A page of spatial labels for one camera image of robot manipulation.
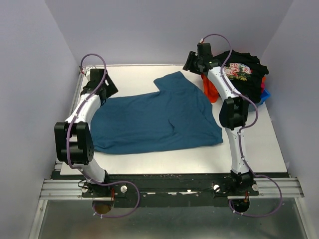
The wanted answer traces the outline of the blue t-shirt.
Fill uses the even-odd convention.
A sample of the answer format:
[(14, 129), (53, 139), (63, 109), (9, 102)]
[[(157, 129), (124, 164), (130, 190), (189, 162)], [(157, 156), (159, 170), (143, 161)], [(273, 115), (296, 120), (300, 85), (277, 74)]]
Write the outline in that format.
[(181, 72), (154, 80), (157, 92), (109, 98), (91, 121), (94, 149), (137, 154), (215, 146), (222, 129), (204, 92)]

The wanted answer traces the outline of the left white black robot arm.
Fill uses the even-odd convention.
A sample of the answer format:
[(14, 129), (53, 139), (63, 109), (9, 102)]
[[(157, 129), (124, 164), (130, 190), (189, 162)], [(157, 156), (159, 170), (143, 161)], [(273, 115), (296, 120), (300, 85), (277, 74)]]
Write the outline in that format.
[(112, 189), (110, 177), (94, 159), (90, 125), (95, 112), (118, 89), (105, 69), (93, 68), (88, 77), (73, 113), (54, 126), (56, 155), (60, 162), (85, 177), (81, 187), (84, 197), (107, 197)]

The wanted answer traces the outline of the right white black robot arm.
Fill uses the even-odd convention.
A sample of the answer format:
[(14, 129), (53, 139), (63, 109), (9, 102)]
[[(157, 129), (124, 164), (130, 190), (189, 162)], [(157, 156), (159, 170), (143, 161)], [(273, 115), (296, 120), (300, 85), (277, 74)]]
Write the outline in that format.
[(253, 184), (253, 174), (247, 166), (244, 127), (248, 118), (248, 101), (235, 89), (224, 72), (224, 67), (213, 59), (209, 43), (198, 43), (197, 51), (188, 55), (183, 70), (205, 75), (223, 100), (219, 121), (225, 128), (231, 151), (229, 189), (241, 195)]

